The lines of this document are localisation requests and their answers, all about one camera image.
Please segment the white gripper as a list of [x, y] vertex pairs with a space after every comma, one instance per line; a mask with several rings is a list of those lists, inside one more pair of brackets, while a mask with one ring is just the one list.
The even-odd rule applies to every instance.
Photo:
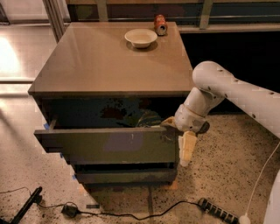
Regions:
[[209, 122], [204, 117], [195, 114], [184, 104], [178, 107], [174, 117], [166, 118], [160, 125], [185, 132], [178, 137], [179, 163], [183, 167], [187, 167], [192, 159], [197, 142], [196, 134], [206, 133], [210, 128]]

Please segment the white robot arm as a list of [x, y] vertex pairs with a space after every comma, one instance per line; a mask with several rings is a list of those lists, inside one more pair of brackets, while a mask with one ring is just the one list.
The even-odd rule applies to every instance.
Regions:
[[174, 116], [162, 122], [183, 134], [178, 137], [179, 163], [191, 161], [197, 135], [206, 130], [209, 111], [227, 99], [264, 128], [280, 137], [280, 94], [235, 78], [212, 61], [199, 63], [192, 71], [192, 88]]

